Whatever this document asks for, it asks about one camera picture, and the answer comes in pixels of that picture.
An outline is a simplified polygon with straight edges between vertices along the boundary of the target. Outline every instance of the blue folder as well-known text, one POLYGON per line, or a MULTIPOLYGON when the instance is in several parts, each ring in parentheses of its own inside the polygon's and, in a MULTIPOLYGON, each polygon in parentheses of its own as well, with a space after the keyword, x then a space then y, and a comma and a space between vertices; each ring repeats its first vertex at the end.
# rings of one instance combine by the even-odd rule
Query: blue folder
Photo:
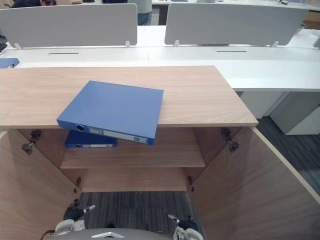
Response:
POLYGON ((15 68, 19 63, 18 58, 0 58, 0 69, 15 68))
POLYGON ((115 148, 117 139, 70 130, 64 145, 66 148, 115 148))
POLYGON ((163 90, 89 81, 57 118, 60 127, 154 144, 163 90))

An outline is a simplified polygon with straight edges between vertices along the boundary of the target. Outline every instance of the cabinet door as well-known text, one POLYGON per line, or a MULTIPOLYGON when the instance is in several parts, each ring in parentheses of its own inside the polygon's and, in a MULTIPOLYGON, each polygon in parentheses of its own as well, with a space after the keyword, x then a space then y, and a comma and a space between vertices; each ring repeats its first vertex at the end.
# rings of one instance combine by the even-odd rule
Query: cabinet door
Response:
POLYGON ((301 175, 256 128, 233 141, 193 184, 208 239, 320 239, 320 197, 301 175))
POLYGON ((63 220, 75 185, 18 130, 0 132, 0 239, 40 239, 63 220))

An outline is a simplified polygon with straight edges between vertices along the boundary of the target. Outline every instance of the desk leg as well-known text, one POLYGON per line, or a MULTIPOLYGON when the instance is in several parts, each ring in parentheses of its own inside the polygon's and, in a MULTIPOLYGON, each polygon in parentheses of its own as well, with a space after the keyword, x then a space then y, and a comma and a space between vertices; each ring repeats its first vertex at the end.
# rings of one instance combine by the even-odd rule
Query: desk leg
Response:
POLYGON ((159 25, 167 24, 168 5, 159 6, 159 25))

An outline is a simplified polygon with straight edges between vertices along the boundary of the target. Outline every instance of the wooden cabinet top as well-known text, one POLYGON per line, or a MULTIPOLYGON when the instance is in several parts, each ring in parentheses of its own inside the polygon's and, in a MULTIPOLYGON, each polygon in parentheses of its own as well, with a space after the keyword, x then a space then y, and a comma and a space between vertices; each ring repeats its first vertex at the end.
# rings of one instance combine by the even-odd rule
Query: wooden cabinet top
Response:
POLYGON ((0 126, 57 128, 89 80, 164 90, 158 127, 258 123, 214 66, 42 67, 0 70, 0 126))

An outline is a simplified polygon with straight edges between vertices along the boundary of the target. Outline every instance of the cabinet shelf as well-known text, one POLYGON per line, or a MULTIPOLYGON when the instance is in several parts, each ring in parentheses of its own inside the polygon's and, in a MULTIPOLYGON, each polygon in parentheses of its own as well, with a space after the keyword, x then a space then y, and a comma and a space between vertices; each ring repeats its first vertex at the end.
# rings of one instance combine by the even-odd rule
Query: cabinet shelf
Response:
POLYGON ((83 169, 83 192, 186 191, 183 168, 104 167, 83 169))
POLYGON ((155 145, 118 140, 115 148, 67 148, 61 169, 203 168, 206 166, 191 127, 158 128, 155 145))

